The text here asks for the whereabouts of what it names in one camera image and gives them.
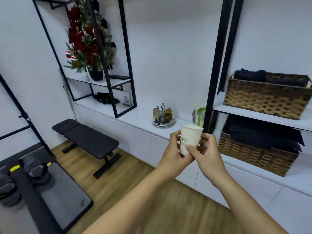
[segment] yellow strap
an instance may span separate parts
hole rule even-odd
[[[13,172],[15,171],[16,169],[19,169],[21,166],[20,165],[16,165],[15,167],[11,168],[10,169],[10,172]]]

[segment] white shelf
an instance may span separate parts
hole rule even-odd
[[[166,140],[169,140],[170,133],[180,130],[182,125],[185,124],[193,125],[193,122],[176,118],[176,122],[172,126],[166,128],[159,128],[153,126],[151,123],[153,119],[153,111],[139,107],[132,109],[131,111],[122,115],[119,118],[115,118],[113,107],[111,104],[108,105],[102,104],[97,100],[95,100],[92,96],[80,99],[75,103],[84,108],[88,108],[92,111],[111,117],[115,120],[121,121],[125,124],[136,127],[140,130],[146,131],[150,134],[156,135]],[[128,108],[129,107],[124,106],[121,103],[116,104],[116,109],[118,113],[121,113]]]
[[[310,105],[306,106],[305,110],[303,111],[303,114],[300,117],[300,120],[292,120],[265,113],[254,112],[246,109],[225,106],[223,105],[224,98],[225,92],[220,92],[216,96],[213,104],[213,110],[229,114],[235,114],[243,117],[255,118],[258,120],[290,126],[302,130],[312,131],[312,107]]]
[[[213,134],[216,136],[217,141],[219,141],[221,131],[215,130]],[[312,197],[312,155],[300,153],[285,177],[280,177],[224,154],[221,154],[221,156],[225,164]]]
[[[99,81],[94,81],[87,74],[67,74],[66,78],[107,87],[107,82],[106,82],[105,78],[103,78],[102,80],[99,80]],[[127,82],[130,82],[131,79],[112,79],[112,78],[110,78],[110,81],[111,81],[111,86],[116,87],[116,86],[125,84]]]

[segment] person's left hand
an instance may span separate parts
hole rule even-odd
[[[180,140],[181,130],[170,134],[169,145],[167,146],[157,168],[155,169],[164,179],[173,179],[194,161],[192,155],[184,157],[178,151],[177,141]]]

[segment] brown woven basket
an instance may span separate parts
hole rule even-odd
[[[267,73],[269,78],[302,78],[307,75]],[[277,85],[229,78],[223,104],[279,117],[299,120],[305,106],[312,97],[312,88]]]
[[[220,153],[255,165],[281,177],[285,177],[298,154],[272,148],[270,150],[237,142],[227,133],[221,132]]]

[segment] cup rim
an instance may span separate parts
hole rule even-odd
[[[187,128],[187,129],[194,129],[194,130],[203,130],[204,129],[204,128],[199,127],[199,126],[194,126],[194,125],[189,125],[189,124],[183,125],[181,127],[184,127],[184,128]]]

